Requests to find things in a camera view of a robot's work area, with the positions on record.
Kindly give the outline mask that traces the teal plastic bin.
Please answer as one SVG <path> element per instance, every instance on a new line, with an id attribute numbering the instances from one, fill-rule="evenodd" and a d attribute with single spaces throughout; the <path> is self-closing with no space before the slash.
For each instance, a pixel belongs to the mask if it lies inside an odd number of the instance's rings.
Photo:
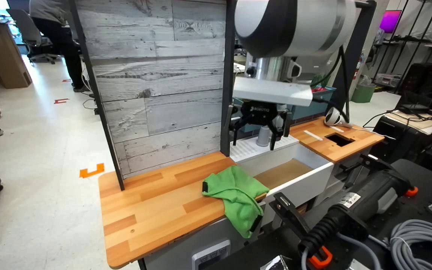
<path id="1" fill-rule="evenodd" d="M 314 97 L 320 97 L 321 99 L 329 101 L 333 95 L 333 93 L 337 90 L 334 87 L 321 87 L 317 86 L 318 91 L 313 93 Z M 317 116 L 321 116 L 327 108 L 326 103 L 317 103 L 312 102 L 310 106 L 295 106 L 295 105 L 278 105 L 278 109 L 287 109 L 291 111 L 292 122 L 294 125 L 299 122 L 307 121 L 313 119 Z M 251 125 L 247 124 L 244 127 L 240 128 L 240 132 L 248 133 L 249 135 L 254 134 L 256 131 L 260 129 L 259 125 Z"/>

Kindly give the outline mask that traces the white toy sink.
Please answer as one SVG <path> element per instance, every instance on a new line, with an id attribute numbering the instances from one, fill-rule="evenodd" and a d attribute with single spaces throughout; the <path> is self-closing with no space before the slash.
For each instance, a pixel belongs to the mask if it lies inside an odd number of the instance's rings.
<path id="1" fill-rule="evenodd" d="M 250 176 L 269 188 L 264 202 L 283 193 L 295 206 L 321 194 L 334 164 L 315 154 L 292 136 L 283 137 L 274 149 L 257 145 L 255 137 L 230 146 L 230 157 Z"/>

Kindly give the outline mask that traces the toy kitchen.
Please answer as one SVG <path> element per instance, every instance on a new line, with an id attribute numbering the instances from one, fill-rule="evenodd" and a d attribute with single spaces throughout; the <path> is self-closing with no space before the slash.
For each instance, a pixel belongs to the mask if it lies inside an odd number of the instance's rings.
<path id="1" fill-rule="evenodd" d="M 107 262 L 195 270 L 257 239 L 225 217 L 203 180 L 230 166 L 225 128 L 248 54 L 235 33 L 237 0 L 70 0 L 115 172 L 99 177 Z M 355 70 L 375 0 L 356 1 L 348 42 Z"/>

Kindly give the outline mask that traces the grey toy tap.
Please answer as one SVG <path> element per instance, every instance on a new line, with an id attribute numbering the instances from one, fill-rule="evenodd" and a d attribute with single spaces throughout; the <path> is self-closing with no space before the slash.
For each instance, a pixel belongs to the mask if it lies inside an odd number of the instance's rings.
<path id="1" fill-rule="evenodd" d="M 256 140 L 257 146 L 267 147 L 270 144 L 271 136 L 272 136 L 272 132 L 270 128 L 267 125 L 261 126 Z"/>

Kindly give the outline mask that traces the green waste bin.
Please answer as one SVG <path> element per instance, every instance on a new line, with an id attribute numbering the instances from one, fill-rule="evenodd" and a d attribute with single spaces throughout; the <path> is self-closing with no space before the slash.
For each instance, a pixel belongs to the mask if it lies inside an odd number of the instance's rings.
<path id="1" fill-rule="evenodd" d="M 373 83 L 370 84 L 357 84 L 353 92 L 351 101 L 355 103 L 369 103 L 371 102 L 375 88 L 377 86 Z"/>

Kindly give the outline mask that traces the white round device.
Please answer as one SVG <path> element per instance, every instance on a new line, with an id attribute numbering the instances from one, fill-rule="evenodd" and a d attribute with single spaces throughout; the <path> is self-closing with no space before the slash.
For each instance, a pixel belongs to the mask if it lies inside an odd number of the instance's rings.
<path id="1" fill-rule="evenodd" d="M 350 129 L 353 128 L 353 124 L 351 124 L 345 118 L 345 115 L 334 106 L 326 113 L 326 116 L 324 118 L 324 124 L 326 126 L 343 126 Z"/>

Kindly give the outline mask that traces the black equipment case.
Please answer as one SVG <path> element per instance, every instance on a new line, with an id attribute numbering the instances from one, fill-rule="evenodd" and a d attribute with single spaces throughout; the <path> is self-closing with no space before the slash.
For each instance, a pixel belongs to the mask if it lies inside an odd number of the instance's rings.
<path id="1" fill-rule="evenodd" d="M 371 155 L 388 163 L 399 159 L 415 161 L 432 145 L 432 115 L 396 110 L 382 115 L 373 131 L 385 139 L 371 148 Z"/>

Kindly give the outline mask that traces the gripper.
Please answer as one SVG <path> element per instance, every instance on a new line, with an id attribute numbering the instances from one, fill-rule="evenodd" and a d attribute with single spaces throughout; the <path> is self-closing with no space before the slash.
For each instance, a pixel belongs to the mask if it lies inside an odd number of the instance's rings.
<path id="1" fill-rule="evenodd" d="M 240 111 L 240 118 L 233 120 L 233 114 Z M 271 130 L 271 139 L 269 143 L 270 150 L 273 151 L 275 143 L 281 137 L 288 137 L 290 124 L 293 119 L 292 113 L 289 110 L 278 112 L 275 103 L 250 100 L 243 102 L 241 106 L 230 105 L 228 110 L 228 129 L 233 132 L 232 145 L 235 146 L 238 140 L 238 131 L 243 126 L 249 125 L 269 125 Z"/>

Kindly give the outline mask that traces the green cloth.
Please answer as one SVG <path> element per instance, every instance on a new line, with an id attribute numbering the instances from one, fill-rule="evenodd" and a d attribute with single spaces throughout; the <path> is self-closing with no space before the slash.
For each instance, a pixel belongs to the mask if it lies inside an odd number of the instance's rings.
<path id="1" fill-rule="evenodd" d="M 268 187 L 235 165 L 212 173 L 202 183 L 202 195 L 222 200 L 226 218 L 246 239 L 252 236 L 264 215 L 257 198 L 268 192 Z"/>

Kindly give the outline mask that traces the red fire extinguisher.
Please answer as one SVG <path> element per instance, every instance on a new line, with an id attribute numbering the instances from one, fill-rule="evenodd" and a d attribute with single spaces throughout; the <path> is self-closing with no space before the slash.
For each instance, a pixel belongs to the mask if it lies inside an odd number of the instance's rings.
<path id="1" fill-rule="evenodd" d="M 357 65 L 355 67 L 355 73 L 354 73 L 354 76 L 353 76 L 353 80 L 356 80 L 357 75 L 359 74 L 359 71 L 361 69 L 362 62 L 364 61 L 364 59 L 365 59 L 365 55 L 363 53 L 361 53 L 360 56 L 359 56 Z"/>

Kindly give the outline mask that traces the person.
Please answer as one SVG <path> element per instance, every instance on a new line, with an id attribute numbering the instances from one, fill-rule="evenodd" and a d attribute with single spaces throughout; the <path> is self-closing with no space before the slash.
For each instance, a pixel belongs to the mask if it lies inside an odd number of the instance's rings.
<path id="1" fill-rule="evenodd" d="M 68 0 L 29 0 L 29 15 L 38 30 L 43 33 L 64 57 L 67 73 L 72 80 L 73 91 L 90 91 L 83 77 L 79 48 L 72 34 L 65 29 L 66 16 L 70 12 Z"/>

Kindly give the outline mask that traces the grey office chair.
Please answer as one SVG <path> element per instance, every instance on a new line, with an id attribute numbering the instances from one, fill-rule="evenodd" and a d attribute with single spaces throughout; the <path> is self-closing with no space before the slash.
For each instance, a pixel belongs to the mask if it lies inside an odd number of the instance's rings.
<path id="1" fill-rule="evenodd" d="M 27 49 L 27 58 L 33 64 L 36 60 L 45 59 L 54 65 L 58 53 L 54 50 L 53 43 L 36 27 L 33 19 L 25 10 L 7 9 L 10 17 L 21 33 L 22 42 Z"/>

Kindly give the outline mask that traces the purple lit monitor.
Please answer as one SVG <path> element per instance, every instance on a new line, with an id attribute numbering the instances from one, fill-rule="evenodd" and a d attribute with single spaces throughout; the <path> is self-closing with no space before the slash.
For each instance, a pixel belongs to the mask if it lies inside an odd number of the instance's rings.
<path id="1" fill-rule="evenodd" d="M 386 10 L 383 14 L 379 28 L 386 34 L 392 34 L 396 29 L 402 10 Z"/>

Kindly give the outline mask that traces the brown wooden desk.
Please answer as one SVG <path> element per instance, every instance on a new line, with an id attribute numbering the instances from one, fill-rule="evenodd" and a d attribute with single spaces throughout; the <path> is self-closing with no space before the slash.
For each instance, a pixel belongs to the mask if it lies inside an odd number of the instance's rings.
<path id="1" fill-rule="evenodd" d="M 31 76 L 9 26 L 0 21 L 0 85 L 6 89 L 18 89 L 29 87 L 31 84 Z"/>

